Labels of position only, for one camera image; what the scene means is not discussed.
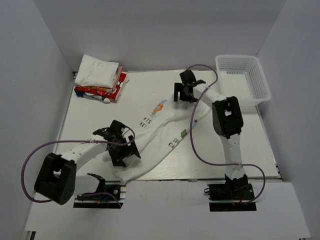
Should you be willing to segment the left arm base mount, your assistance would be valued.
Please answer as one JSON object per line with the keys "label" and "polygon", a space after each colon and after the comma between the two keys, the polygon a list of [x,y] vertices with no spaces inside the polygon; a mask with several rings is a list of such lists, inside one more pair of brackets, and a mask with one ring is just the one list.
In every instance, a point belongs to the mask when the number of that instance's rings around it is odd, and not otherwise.
{"label": "left arm base mount", "polygon": [[79,209],[121,209],[127,186],[88,173],[75,180],[73,207]]}

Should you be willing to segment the white t shirt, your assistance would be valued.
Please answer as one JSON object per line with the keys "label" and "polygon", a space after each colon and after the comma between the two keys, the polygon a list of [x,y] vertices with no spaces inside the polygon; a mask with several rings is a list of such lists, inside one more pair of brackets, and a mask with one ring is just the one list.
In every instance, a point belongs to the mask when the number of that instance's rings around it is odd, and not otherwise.
{"label": "white t shirt", "polygon": [[80,87],[112,88],[119,67],[118,62],[100,60],[84,54],[75,84]]}
{"label": "white t shirt", "polygon": [[135,180],[153,170],[210,111],[203,102],[178,101],[167,97],[133,128],[140,158],[124,159],[125,167],[114,166],[112,174],[121,183]]}

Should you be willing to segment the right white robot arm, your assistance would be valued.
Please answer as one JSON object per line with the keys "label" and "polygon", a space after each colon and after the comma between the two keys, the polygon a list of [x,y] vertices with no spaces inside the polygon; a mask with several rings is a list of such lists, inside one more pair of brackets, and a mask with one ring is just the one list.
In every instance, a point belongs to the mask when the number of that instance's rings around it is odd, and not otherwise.
{"label": "right white robot arm", "polygon": [[225,163],[225,181],[233,191],[248,185],[248,177],[243,168],[240,136],[244,125],[239,101],[235,96],[226,97],[202,79],[197,80],[191,70],[179,74],[181,83],[174,84],[173,100],[189,103],[202,102],[212,110],[213,128],[220,137]]}

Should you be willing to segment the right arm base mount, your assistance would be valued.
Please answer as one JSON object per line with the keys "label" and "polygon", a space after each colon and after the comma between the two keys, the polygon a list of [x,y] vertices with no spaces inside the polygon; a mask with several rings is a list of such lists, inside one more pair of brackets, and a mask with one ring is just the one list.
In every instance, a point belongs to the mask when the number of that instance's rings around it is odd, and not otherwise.
{"label": "right arm base mount", "polygon": [[225,183],[208,184],[204,194],[211,212],[254,212],[257,210],[252,185],[246,175],[237,179],[225,177]]}

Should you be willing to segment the red printed t shirt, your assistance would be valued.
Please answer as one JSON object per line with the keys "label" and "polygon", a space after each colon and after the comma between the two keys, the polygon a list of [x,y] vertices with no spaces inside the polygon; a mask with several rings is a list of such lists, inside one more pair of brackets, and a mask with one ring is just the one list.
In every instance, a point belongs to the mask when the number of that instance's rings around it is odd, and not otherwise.
{"label": "red printed t shirt", "polygon": [[102,101],[103,103],[111,103],[116,102],[122,91],[124,86],[128,81],[128,74],[126,72],[122,72],[119,76],[119,79],[116,81],[116,85],[114,89],[105,88],[105,87],[97,87],[97,86],[87,86],[80,87],[75,86],[74,92],[78,97],[88,98],[92,100]]}

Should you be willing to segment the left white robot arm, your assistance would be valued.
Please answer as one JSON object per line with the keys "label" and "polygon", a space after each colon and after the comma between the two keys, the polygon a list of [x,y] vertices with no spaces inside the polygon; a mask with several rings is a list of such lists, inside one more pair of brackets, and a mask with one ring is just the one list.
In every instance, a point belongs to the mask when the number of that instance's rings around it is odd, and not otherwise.
{"label": "left white robot arm", "polygon": [[88,173],[78,176],[77,171],[98,155],[107,152],[115,167],[126,167],[124,159],[140,152],[132,128],[113,120],[109,127],[95,130],[86,140],[76,140],[77,146],[62,154],[49,153],[42,163],[34,184],[34,191],[59,205],[66,204],[72,196],[105,197],[115,199],[106,191],[106,180]]}

